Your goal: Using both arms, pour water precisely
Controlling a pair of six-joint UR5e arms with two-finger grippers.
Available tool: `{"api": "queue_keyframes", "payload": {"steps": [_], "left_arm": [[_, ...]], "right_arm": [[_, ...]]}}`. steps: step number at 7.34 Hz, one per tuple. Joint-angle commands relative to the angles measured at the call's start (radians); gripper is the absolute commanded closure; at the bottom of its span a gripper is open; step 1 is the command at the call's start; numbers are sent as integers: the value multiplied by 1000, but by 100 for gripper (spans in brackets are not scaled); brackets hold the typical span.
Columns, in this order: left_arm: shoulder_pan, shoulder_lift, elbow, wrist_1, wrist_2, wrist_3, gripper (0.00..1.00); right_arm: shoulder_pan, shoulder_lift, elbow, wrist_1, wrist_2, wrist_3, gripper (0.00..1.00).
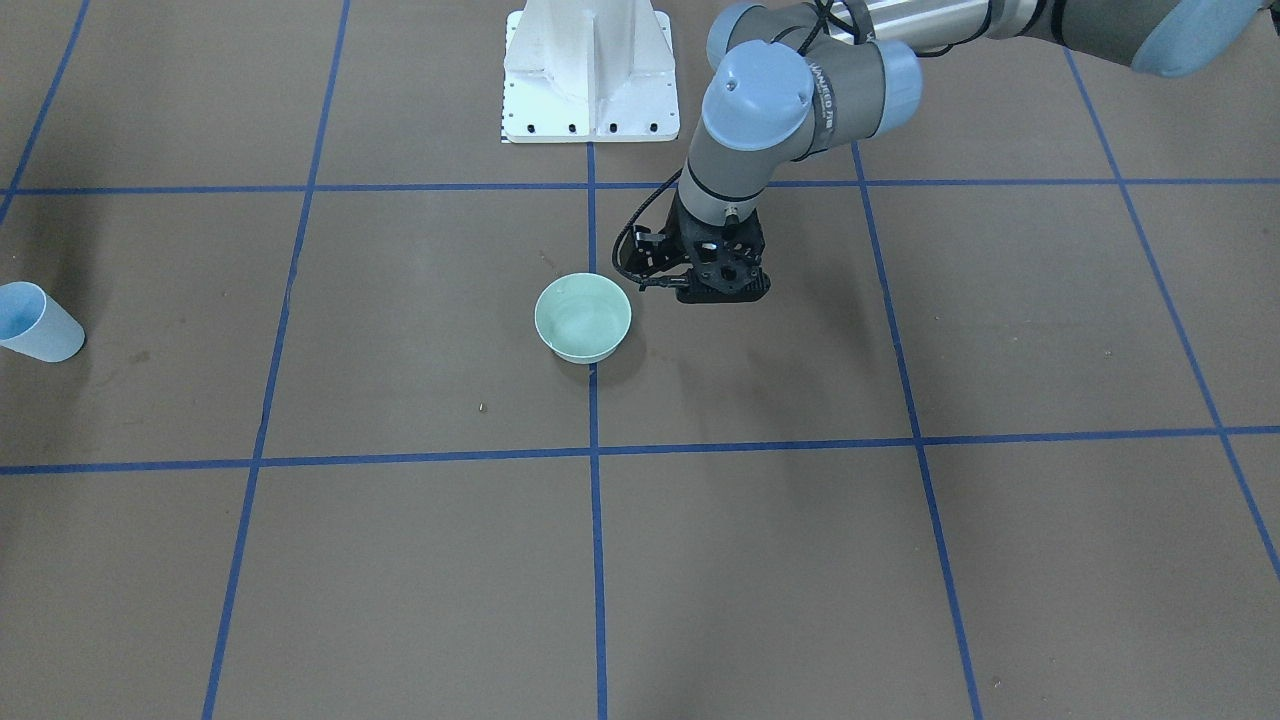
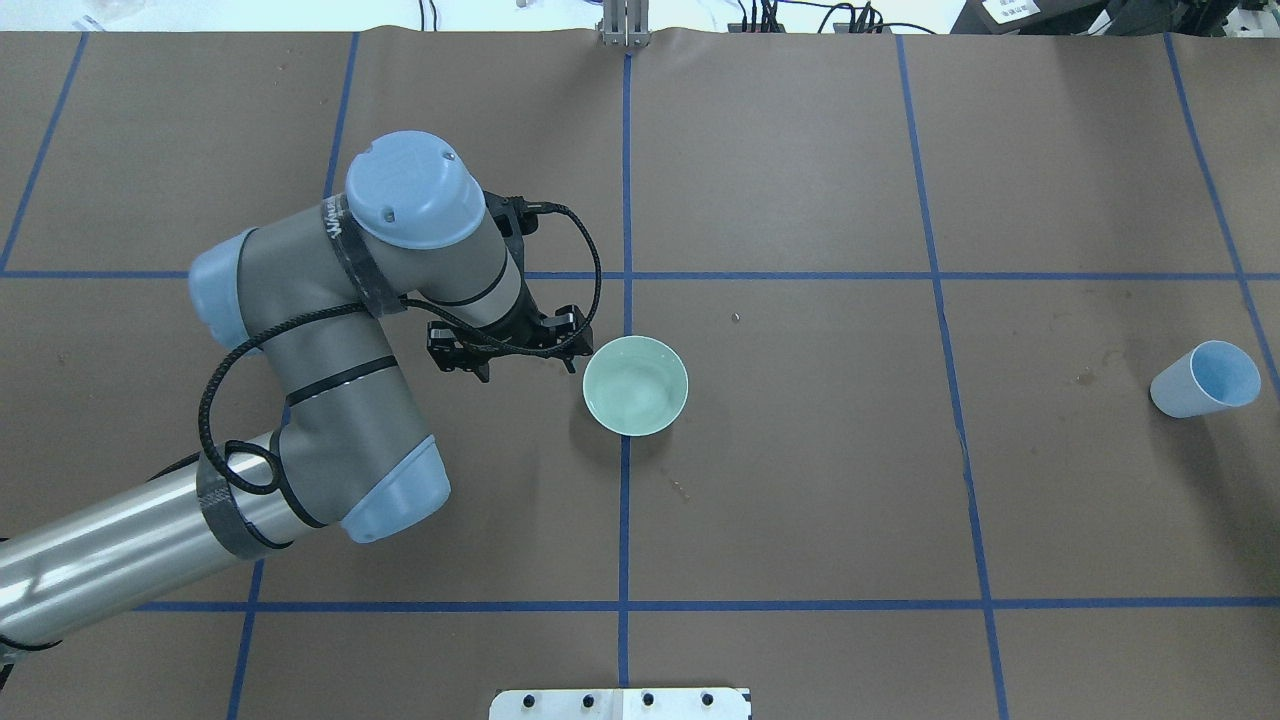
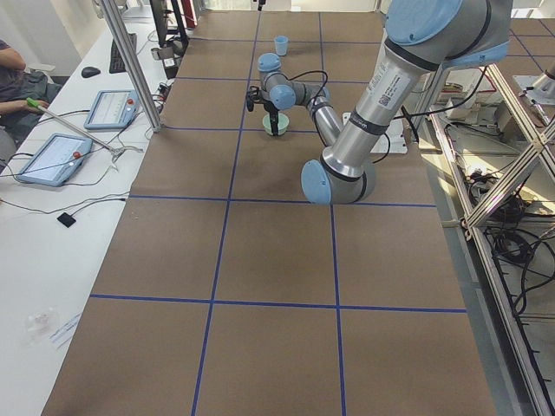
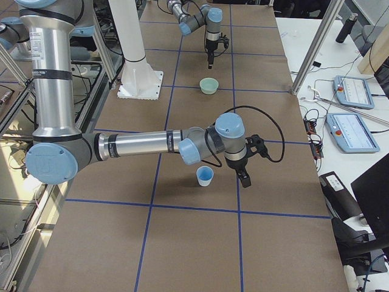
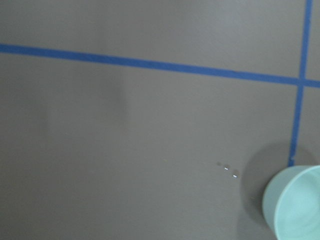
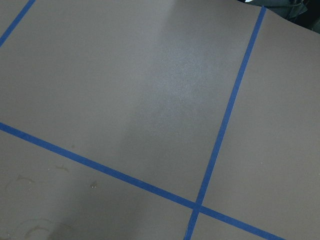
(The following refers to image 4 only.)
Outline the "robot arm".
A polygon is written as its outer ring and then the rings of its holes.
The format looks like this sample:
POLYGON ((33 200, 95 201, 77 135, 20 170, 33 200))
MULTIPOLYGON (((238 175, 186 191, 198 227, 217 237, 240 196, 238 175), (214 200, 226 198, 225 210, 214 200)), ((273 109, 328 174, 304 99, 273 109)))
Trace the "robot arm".
POLYGON ((179 23, 179 28, 183 36, 193 33, 195 30, 205 26, 205 44, 204 49, 207 54, 208 68, 212 69, 214 60, 218 55, 215 51, 219 44, 223 44, 223 54, 229 48, 229 39, 221 32, 221 23, 223 20, 223 12, 220 8, 212 7, 204 4, 198 8, 197 14, 189 14, 184 4, 187 1, 167 1, 167 9, 172 13, 179 23))
MULTIPOLYGON (((26 154, 27 171, 40 182, 57 185, 72 180, 87 165, 129 155, 179 153, 187 165, 223 153, 243 187, 251 185, 246 171, 249 138, 245 138, 242 118, 223 113, 206 130, 164 130, 135 134, 93 133, 106 99, 92 101, 86 121, 75 122, 71 33, 94 32, 93 1, 15 1, 22 23, 29 30, 32 77, 36 89, 37 129, 33 146, 26 154)), ((206 26, 209 68, 213 65, 214 44, 224 41, 220 32, 222 10, 203 5, 195 15, 187 15, 183 1, 167 1, 168 10, 179 21, 183 35, 206 26)), ((123 83, 119 97, 157 100, 164 73, 155 71, 146 59, 139 16, 134 1, 109 1, 123 54, 123 83)))

